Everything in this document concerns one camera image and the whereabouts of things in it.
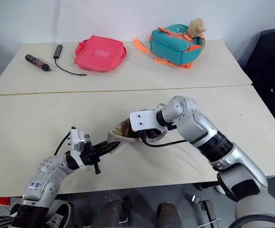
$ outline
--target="red object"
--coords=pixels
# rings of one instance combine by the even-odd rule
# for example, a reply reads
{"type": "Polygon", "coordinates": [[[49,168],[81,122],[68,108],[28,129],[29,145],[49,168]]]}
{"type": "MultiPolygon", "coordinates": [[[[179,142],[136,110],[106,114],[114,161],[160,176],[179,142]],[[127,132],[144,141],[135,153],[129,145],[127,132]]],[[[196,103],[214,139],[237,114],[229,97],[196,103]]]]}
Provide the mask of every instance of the red object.
{"type": "Polygon", "coordinates": [[[109,71],[117,68],[127,53],[118,40],[92,36],[78,44],[75,54],[74,62],[81,69],[109,71]]]}
{"type": "Polygon", "coordinates": [[[10,200],[9,197],[0,197],[0,206],[9,206],[10,200]]]}

